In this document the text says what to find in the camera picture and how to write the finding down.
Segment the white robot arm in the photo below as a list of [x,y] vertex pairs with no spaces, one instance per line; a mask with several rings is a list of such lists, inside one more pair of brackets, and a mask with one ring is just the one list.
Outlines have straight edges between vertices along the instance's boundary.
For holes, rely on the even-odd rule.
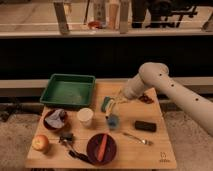
[[163,63],[142,64],[138,73],[121,88],[121,95],[128,100],[138,99],[150,88],[164,93],[213,137],[213,102],[172,79]]

